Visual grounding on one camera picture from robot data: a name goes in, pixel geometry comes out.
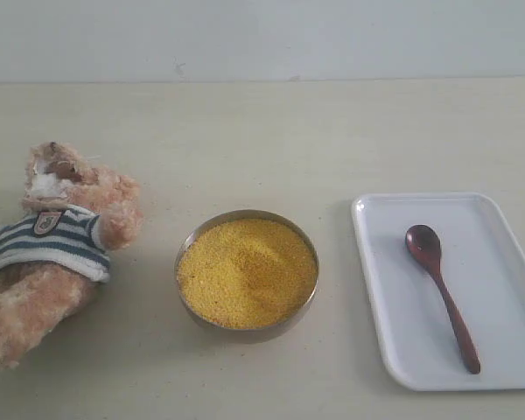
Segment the dark wooden spoon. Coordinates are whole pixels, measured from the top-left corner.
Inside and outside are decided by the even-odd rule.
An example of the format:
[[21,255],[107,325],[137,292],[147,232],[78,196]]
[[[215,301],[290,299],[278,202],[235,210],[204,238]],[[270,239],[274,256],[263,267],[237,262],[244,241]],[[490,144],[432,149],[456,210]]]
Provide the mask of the dark wooden spoon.
[[413,225],[405,234],[405,244],[410,255],[430,275],[437,286],[466,370],[471,375],[479,375],[481,363],[476,347],[459,308],[443,279],[441,272],[442,248],[437,233],[427,225]]

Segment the teddy bear striped sweater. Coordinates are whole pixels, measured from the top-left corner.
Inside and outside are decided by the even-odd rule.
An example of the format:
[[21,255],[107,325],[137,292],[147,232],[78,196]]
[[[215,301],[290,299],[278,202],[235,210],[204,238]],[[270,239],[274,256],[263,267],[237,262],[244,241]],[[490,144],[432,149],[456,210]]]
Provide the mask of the teddy bear striped sweater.
[[92,300],[143,221],[133,178],[55,142],[31,149],[22,208],[0,226],[0,369]]

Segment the metal bowl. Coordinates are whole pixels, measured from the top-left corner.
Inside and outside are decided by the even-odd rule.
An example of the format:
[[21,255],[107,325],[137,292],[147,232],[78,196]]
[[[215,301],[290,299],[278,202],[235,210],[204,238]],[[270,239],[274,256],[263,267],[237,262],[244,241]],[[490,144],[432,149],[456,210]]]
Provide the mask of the metal bowl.
[[[193,242],[196,239],[198,239],[202,234],[207,232],[209,229],[221,223],[226,223],[229,221],[236,221],[239,219],[265,219],[265,220],[270,220],[270,221],[281,222],[287,225],[289,228],[291,228],[295,232],[297,232],[299,235],[301,235],[303,240],[305,241],[305,243],[308,245],[308,247],[313,253],[314,259],[318,266],[318,276],[316,279],[316,283],[315,283],[313,292],[311,293],[308,300],[303,304],[303,306],[297,312],[295,312],[290,318],[286,319],[282,323],[274,324],[269,327],[265,327],[261,329],[251,329],[251,330],[235,330],[235,329],[226,328],[224,326],[214,324],[202,318],[199,314],[194,312],[189,307],[188,303],[185,301],[185,299],[183,298],[180,292],[179,281],[177,279],[177,270],[178,270],[178,264],[183,254],[187,251],[187,249],[193,244]],[[177,253],[176,259],[175,259],[174,277],[175,277],[175,282],[178,288],[178,295],[182,301],[182,304],[189,312],[189,315],[191,316],[191,318],[194,319],[197,324],[199,324],[205,330],[211,332],[212,334],[222,339],[231,340],[233,342],[241,342],[241,343],[256,343],[256,342],[263,342],[266,340],[272,340],[275,337],[278,337],[284,334],[286,331],[290,330],[293,326],[295,326],[306,314],[310,305],[312,304],[312,300],[314,299],[315,292],[317,289],[318,278],[319,278],[319,258],[316,253],[316,249],[314,248],[309,236],[305,233],[303,229],[301,229],[291,220],[288,220],[279,214],[268,212],[268,211],[263,211],[263,210],[255,210],[255,209],[234,210],[231,212],[219,214],[213,217],[212,219],[205,221],[204,223],[196,227],[187,236],[187,238],[182,243]]]

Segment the yellow millet grains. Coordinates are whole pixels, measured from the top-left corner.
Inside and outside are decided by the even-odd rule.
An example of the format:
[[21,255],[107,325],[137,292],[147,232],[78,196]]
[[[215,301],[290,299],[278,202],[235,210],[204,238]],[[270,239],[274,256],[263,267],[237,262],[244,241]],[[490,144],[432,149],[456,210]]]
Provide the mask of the yellow millet grains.
[[177,270],[189,307],[235,330],[289,319],[312,294],[317,276],[317,263],[302,236],[265,219],[212,227],[187,249]]

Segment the white rectangular tray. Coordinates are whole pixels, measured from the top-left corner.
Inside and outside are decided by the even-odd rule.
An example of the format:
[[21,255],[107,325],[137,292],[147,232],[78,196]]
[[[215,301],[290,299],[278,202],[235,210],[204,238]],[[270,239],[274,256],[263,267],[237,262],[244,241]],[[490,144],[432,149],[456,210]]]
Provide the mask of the white rectangular tray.
[[[476,192],[386,193],[355,199],[351,212],[390,375],[415,391],[525,389],[525,255],[500,208]],[[441,241],[478,374],[466,370],[438,289],[406,247],[417,224]]]

